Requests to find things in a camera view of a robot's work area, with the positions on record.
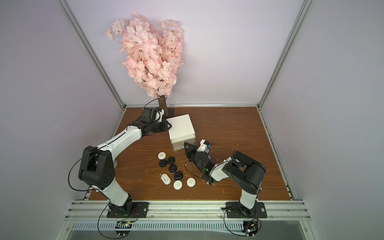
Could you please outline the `white three-drawer cabinet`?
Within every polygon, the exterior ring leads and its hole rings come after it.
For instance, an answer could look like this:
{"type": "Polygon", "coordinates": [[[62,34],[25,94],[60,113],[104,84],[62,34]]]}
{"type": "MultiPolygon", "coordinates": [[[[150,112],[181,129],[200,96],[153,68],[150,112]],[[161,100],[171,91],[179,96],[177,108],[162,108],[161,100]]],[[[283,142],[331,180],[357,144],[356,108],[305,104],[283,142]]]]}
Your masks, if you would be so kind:
{"type": "Polygon", "coordinates": [[[189,114],[169,118],[167,121],[172,125],[168,133],[175,152],[184,148],[184,142],[196,145],[196,133],[189,114]]]}

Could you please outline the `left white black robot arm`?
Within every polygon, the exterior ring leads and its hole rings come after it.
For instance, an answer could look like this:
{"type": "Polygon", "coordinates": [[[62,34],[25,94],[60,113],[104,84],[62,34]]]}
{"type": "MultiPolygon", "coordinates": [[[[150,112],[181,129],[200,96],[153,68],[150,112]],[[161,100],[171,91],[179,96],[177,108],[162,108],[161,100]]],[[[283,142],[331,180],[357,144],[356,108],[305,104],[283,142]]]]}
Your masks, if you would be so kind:
{"type": "Polygon", "coordinates": [[[115,159],[142,137],[167,132],[171,127],[162,108],[143,108],[141,116],[115,137],[96,147],[84,149],[78,178],[100,191],[109,200],[111,210],[121,215],[129,214],[133,208],[132,197],[116,180],[115,159]]]}

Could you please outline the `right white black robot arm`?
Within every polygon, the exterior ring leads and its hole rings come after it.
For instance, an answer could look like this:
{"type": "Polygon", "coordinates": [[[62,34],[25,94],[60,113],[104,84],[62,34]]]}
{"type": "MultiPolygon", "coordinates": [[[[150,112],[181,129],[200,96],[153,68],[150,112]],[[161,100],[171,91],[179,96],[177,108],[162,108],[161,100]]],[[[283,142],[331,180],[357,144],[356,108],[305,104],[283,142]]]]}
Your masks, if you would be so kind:
{"type": "Polygon", "coordinates": [[[262,189],[261,185],[267,168],[247,155],[234,151],[221,163],[214,164],[209,156],[211,145],[202,140],[199,146],[183,143],[186,157],[201,173],[201,178],[209,185],[230,178],[242,190],[239,200],[240,208],[252,210],[262,189]]]}

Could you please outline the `white round earphone case right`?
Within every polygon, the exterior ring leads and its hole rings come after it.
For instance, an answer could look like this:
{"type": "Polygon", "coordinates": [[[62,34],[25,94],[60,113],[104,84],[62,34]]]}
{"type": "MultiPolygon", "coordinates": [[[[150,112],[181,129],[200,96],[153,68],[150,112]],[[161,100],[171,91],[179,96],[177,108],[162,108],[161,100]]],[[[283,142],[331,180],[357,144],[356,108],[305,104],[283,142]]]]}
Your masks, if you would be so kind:
{"type": "Polygon", "coordinates": [[[192,188],[196,185],[196,180],[194,178],[188,178],[186,184],[188,187],[192,188]]]}

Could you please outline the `white round earphone case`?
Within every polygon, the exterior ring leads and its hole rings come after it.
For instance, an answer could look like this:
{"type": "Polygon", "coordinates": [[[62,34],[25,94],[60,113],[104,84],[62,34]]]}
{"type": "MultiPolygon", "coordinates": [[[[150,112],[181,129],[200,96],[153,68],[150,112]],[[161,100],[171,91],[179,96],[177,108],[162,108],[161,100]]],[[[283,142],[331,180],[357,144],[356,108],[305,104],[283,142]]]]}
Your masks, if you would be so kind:
{"type": "Polygon", "coordinates": [[[194,178],[188,178],[186,184],[188,187],[192,188],[196,185],[196,180],[194,178]]]}
{"type": "Polygon", "coordinates": [[[165,160],[167,157],[166,153],[165,152],[160,152],[158,153],[158,159],[159,160],[165,160]]]}
{"type": "Polygon", "coordinates": [[[183,183],[182,183],[182,181],[180,181],[180,180],[175,181],[174,184],[173,184],[173,187],[174,187],[174,189],[177,190],[177,191],[178,191],[178,190],[181,190],[182,187],[183,187],[183,183]]]}

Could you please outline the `black earphone case lower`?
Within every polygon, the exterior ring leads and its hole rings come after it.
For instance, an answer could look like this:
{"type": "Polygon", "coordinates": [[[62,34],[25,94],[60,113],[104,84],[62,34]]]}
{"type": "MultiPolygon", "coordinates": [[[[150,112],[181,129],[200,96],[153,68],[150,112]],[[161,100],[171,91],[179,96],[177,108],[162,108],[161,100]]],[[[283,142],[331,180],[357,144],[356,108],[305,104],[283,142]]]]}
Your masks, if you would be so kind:
{"type": "Polygon", "coordinates": [[[182,171],[177,171],[177,172],[174,173],[173,176],[174,176],[174,180],[175,181],[179,181],[179,180],[181,180],[184,177],[184,174],[183,174],[182,171]]]}

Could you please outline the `black earphone case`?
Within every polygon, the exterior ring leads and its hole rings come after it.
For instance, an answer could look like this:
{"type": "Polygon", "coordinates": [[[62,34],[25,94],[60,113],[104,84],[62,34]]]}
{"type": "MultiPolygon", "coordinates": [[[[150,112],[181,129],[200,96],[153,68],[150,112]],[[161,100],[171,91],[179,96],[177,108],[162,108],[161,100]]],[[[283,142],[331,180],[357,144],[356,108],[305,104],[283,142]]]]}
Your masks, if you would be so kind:
{"type": "Polygon", "coordinates": [[[169,158],[167,159],[167,163],[168,163],[169,165],[173,165],[173,164],[175,163],[175,161],[176,161],[175,157],[169,157],[169,158]]]}
{"type": "Polygon", "coordinates": [[[169,166],[170,173],[175,173],[177,171],[178,167],[175,164],[172,164],[169,166]]]}
{"type": "Polygon", "coordinates": [[[174,176],[174,180],[175,181],[179,181],[179,180],[181,180],[184,177],[184,174],[183,174],[182,171],[177,171],[177,172],[174,173],[173,176],[174,176]]]}
{"type": "Polygon", "coordinates": [[[165,159],[159,161],[159,166],[161,168],[164,168],[167,164],[168,164],[168,162],[165,159]]]}

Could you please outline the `black earphone case middle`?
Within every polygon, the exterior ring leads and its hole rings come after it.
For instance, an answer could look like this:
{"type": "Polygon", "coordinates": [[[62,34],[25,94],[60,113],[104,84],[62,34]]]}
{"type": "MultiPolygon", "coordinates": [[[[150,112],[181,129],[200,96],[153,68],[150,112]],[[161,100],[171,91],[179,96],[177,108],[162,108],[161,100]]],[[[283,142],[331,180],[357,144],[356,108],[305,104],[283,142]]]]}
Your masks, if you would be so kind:
{"type": "Polygon", "coordinates": [[[172,164],[169,166],[170,173],[175,173],[177,171],[178,167],[175,164],[172,164]]]}

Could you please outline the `black earphone case upper right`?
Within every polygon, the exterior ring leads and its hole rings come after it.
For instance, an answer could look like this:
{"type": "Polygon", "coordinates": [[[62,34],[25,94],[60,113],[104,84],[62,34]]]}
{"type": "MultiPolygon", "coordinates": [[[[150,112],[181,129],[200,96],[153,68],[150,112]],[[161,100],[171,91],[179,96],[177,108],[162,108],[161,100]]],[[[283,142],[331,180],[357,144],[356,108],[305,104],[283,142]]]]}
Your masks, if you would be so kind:
{"type": "Polygon", "coordinates": [[[173,165],[173,164],[175,163],[175,161],[176,161],[175,157],[169,157],[169,158],[167,159],[167,163],[168,163],[169,165],[173,165]]]}

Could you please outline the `white round earphone case bottom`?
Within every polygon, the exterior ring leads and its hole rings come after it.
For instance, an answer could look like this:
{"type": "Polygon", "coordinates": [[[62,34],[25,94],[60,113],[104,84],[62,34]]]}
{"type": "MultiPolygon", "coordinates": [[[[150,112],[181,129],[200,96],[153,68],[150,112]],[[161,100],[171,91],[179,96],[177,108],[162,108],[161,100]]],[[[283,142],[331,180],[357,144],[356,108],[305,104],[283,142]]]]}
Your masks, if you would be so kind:
{"type": "Polygon", "coordinates": [[[173,187],[174,187],[174,189],[177,190],[177,191],[178,191],[178,190],[181,190],[182,187],[183,187],[183,183],[182,183],[182,181],[180,181],[180,180],[175,181],[174,184],[173,184],[173,187]]]}

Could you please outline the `white round earphone case top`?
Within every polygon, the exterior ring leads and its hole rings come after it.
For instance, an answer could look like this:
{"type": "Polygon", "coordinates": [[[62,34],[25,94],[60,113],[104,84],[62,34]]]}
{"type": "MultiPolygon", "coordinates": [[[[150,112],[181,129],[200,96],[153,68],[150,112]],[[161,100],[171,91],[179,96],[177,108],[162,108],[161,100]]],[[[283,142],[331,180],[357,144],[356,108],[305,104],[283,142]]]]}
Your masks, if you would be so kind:
{"type": "Polygon", "coordinates": [[[165,160],[167,157],[166,153],[165,152],[160,152],[158,153],[158,159],[159,160],[165,160]]]}

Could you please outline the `black earphone case upper left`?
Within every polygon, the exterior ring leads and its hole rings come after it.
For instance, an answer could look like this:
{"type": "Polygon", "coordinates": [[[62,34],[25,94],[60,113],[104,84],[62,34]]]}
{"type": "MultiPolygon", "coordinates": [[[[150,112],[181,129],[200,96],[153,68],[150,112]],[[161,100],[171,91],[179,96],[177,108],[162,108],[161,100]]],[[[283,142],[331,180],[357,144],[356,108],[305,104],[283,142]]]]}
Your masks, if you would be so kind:
{"type": "Polygon", "coordinates": [[[165,159],[159,161],[159,166],[161,168],[164,168],[167,164],[168,164],[168,162],[165,159]]]}

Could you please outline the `white oval earphone case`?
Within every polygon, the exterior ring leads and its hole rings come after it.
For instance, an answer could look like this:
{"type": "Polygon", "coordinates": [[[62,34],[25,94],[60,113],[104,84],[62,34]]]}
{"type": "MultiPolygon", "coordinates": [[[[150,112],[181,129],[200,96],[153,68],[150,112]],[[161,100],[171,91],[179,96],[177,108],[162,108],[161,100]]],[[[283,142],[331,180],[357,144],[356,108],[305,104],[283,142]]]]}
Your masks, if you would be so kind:
{"type": "Polygon", "coordinates": [[[165,184],[165,185],[170,185],[172,180],[171,178],[168,176],[168,174],[162,174],[161,175],[161,180],[162,182],[165,184]]]}

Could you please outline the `pink blossom artificial tree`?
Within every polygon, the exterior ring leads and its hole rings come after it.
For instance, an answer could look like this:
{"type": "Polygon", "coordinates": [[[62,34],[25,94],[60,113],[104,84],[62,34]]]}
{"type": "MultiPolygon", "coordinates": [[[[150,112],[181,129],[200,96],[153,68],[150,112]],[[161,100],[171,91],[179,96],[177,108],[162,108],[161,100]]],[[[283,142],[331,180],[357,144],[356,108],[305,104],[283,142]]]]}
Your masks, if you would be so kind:
{"type": "Polygon", "coordinates": [[[105,36],[109,40],[120,38],[121,53],[126,54],[122,65],[135,84],[158,101],[166,112],[166,100],[172,94],[178,69],[184,63],[184,33],[180,25],[165,20],[157,31],[145,16],[135,12],[131,20],[114,21],[105,36]]]}

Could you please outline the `right circuit board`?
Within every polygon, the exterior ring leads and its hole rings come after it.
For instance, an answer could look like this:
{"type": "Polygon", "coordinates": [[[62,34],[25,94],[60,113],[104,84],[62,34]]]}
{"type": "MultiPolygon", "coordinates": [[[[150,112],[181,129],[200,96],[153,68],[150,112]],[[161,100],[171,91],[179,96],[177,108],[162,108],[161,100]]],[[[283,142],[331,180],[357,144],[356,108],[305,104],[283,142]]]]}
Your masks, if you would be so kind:
{"type": "Polygon", "coordinates": [[[261,225],[259,220],[252,221],[243,221],[243,229],[242,233],[246,235],[246,237],[255,237],[255,235],[260,231],[261,225]]]}

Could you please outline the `circuit board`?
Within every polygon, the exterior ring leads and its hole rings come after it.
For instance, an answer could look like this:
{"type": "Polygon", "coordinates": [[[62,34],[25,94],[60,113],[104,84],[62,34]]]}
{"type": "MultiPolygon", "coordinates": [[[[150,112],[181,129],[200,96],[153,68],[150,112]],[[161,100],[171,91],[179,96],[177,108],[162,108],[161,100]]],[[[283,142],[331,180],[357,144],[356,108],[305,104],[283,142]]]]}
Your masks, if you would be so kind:
{"type": "Polygon", "coordinates": [[[255,237],[255,235],[260,231],[261,225],[259,220],[252,221],[243,221],[243,229],[242,233],[246,235],[246,237],[255,237]]]}
{"type": "Polygon", "coordinates": [[[133,224],[129,221],[118,221],[115,225],[115,233],[118,238],[125,238],[132,230],[133,224]]]}

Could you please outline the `left circuit board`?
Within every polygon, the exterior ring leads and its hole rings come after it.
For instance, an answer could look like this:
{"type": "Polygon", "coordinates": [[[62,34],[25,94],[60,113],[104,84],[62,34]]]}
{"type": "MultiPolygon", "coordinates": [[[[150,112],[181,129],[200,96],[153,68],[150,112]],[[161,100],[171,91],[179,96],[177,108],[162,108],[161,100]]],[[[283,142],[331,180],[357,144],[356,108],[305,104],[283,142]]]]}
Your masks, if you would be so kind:
{"type": "Polygon", "coordinates": [[[118,238],[125,238],[132,230],[133,224],[129,221],[118,221],[115,225],[115,233],[118,238]]]}

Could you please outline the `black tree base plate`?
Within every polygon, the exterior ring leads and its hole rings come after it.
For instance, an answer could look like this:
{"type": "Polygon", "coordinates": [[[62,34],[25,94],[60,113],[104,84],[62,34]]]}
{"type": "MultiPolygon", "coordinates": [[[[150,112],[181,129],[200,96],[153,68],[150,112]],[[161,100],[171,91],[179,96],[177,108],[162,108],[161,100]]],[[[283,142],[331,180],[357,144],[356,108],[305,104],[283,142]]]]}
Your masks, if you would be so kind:
{"type": "Polygon", "coordinates": [[[167,116],[167,118],[173,118],[174,116],[175,116],[175,109],[174,108],[168,109],[168,116],[167,116]]]}

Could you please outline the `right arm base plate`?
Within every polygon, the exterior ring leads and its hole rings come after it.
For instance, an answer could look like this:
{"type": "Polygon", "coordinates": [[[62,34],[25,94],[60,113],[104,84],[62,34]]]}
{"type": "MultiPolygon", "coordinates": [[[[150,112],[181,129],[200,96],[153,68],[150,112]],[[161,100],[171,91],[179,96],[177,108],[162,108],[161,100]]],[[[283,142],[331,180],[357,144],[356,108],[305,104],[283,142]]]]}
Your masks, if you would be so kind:
{"type": "Polygon", "coordinates": [[[266,207],[262,202],[256,202],[251,209],[246,208],[240,202],[226,202],[225,207],[221,210],[226,212],[226,217],[229,219],[267,218],[266,207]]]}

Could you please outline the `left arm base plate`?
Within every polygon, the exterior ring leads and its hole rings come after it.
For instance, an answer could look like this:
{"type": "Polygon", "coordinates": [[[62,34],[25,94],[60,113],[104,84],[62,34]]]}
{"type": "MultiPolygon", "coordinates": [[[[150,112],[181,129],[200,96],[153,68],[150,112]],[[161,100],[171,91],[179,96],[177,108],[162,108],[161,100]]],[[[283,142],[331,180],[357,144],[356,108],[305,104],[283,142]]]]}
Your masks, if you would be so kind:
{"type": "Polygon", "coordinates": [[[149,210],[148,202],[127,202],[123,206],[108,204],[107,218],[139,218],[147,217],[149,210]]]}

